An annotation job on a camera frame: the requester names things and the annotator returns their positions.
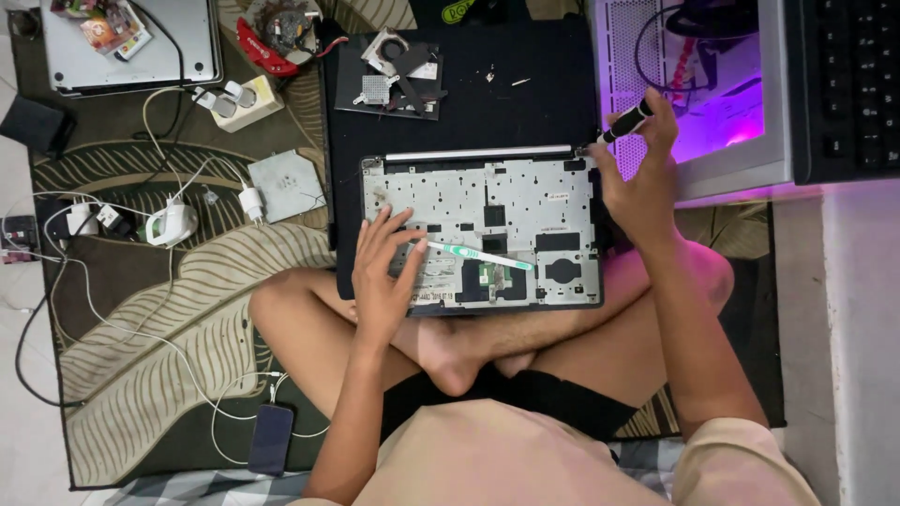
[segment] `bare foot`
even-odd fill
[[[458,397],[472,388],[483,359],[472,356],[465,336],[440,318],[407,318],[391,344],[413,359],[441,392]]]
[[[522,369],[531,366],[532,361],[537,357],[536,351],[528,351],[519,355],[510,355],[509,357],[497,358],[494,360],[494,366],[497,370],[507,378],[517,375]]]

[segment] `beige t-shirt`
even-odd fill
[[[679,506],[818,505],[771,433],[708,421],[675,468]],[[491,400],[420,408],[382,445],[354,506],[669,504],[618,470],[609,448],[552,418]],[[290,506],[334,506],[300,499]]]

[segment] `silver laptop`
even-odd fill
[[[51,88],[65,96],[87,96],[178,84],[175,45],[151,20],[142,16],[153,40],[131,60],[123,62],[112,53],[104,56],[94,51],[78,21],[51,13],[51,3],[51,0],[40,0]],[[219,24],[214,1],[144,0],[139,3],[178,42],[184,55],[184,79],[188,86],[221,80]]]
[[[596,165],[570,146],[403,153],[360,162],[363,214],[415,210],[427,240],[524,262],[532,269],[429,248],[413,315],[599,307],[603,284],[591,222]],[[398,275],[412,245],[391,263]]]

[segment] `black keyboard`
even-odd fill
[[[805,96],[803,112],[791,104],[795,180],[900,176],[900,0],[795,1],[785,2],[791,96]]]

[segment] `smartphone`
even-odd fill
[[[259,406],[247,469],[253,473],[281,476],[292,428],[293,411],[274,404]]]

